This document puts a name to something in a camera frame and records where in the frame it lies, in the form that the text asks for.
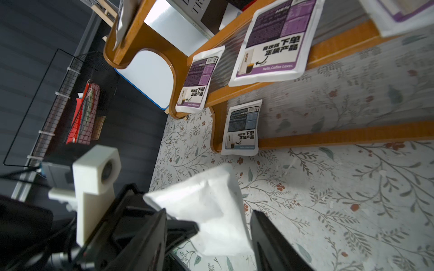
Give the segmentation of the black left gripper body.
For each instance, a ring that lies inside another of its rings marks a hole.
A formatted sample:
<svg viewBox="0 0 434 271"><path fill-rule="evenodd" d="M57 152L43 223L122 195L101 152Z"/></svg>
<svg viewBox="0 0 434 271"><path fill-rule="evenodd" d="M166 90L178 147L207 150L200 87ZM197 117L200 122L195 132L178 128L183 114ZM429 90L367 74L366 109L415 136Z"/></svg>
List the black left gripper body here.
<svg viewBox="0 0 434 271"><path fill-rule="evenodd" d="M61 252L47 261L50 271L187 271L175 248L199 232L193 221L176 220L126 185L83 247L72 228Z"/></svg>

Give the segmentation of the white plain bag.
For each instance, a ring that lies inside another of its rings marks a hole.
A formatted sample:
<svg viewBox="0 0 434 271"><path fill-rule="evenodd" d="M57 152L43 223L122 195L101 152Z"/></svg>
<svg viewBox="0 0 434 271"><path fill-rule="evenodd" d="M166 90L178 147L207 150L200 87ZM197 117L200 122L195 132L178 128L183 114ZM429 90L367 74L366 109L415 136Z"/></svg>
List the white plain bag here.
<svg viewBox="0 0 434 271"><path fill-rule="evenodd" d="M242 192L230 164L146 193L143 199L157 211L165 209L172 219L195 222L199 231L191 238L191 243L200 256L253 253Z"/></svg>
<svg viewBox="0 0 434 271"><path fill-rule="evenodd" d="M224 127L222 155L251 157L259 152L258 120L262 100L230 107Z"/></svg>

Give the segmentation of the purple coffee bag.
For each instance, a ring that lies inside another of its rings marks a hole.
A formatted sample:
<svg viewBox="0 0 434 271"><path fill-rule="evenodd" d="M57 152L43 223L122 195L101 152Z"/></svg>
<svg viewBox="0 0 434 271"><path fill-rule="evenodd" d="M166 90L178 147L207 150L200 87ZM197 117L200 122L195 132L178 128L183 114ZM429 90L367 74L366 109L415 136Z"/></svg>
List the purple coffee bag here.
<svg viewBox="0 0 434 271"><path fill-rule="evenodd" d="M360 0L381 37L407 34L434 23L434 0Z"/></svg>
<svg viewBox="0 0 434 271"><path fill-rule="evenodd" d="M203 111L212 75L225 48L223 45L203 51L193 57L192 65L175 105L177 112L198 114Z"/></svg>
<svg viewBox="0 0 434 271"><path fill-rule="evenodd" d="M241 45L230 87L301 77L324 1L275 1L257 10Z"/></svg>

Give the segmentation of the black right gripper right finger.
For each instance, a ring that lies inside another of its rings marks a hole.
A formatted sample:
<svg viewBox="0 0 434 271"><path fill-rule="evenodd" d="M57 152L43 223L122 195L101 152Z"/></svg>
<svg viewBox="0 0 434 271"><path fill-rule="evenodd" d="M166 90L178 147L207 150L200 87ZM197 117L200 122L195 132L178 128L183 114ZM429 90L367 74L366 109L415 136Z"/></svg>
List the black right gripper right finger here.
<svg viewBox="0 0 434 271"><path fill-rule="evenodd" d="M312 270L263 212L252 212L250 229L259 271Z"/></svg>

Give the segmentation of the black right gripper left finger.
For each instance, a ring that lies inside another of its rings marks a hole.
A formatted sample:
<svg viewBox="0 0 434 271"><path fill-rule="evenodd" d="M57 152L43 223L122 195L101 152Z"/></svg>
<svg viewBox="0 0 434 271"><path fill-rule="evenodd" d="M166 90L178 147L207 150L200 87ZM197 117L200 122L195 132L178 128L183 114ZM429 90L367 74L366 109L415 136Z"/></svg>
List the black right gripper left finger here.
<svg viewBox="0 0 434 271"><path fill-rule="evenodd" d="M167 235L166 210L156 212L126 208L107 219L102 231L103 271L161 271Z"/></svg>

